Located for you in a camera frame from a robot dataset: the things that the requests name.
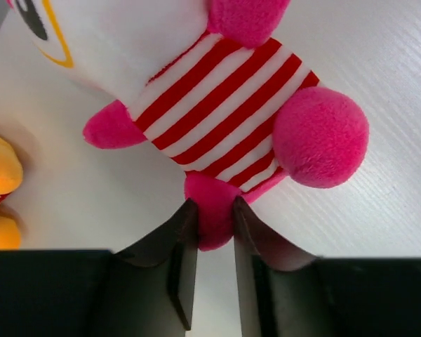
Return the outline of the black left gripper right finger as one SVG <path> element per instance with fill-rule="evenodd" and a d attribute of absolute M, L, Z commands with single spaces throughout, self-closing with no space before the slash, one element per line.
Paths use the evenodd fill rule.
<path fill-rule="evenodd" d="M 243 336 L 278 336 L 273 276 L 309 265 L 316 256 L 264 223 L 243 197 L 232 207 L 234 252 Z"/>

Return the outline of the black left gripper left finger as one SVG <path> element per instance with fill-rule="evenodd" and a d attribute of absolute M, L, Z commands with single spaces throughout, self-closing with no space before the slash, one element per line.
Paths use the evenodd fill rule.
<path fill-rule="evenodd" d="M 163 225 L 118 252 L 113 336 L 185 336 L 192 327 L 198 208 L 188 199 Z"/>

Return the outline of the pink panda plush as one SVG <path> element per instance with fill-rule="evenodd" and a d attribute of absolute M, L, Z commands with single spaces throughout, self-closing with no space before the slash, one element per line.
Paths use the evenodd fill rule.
<path fill-rule="evenodd" d="M 254 202 L 284 178 L 343 184 L 360 167 L 369 125 L 272 37 L 287 1 L 11 1 L 35 46 L 112 103 L 87 143 L 150 142 L 185 172 L 199 248 L 234 234 L 237 197 Z"/>

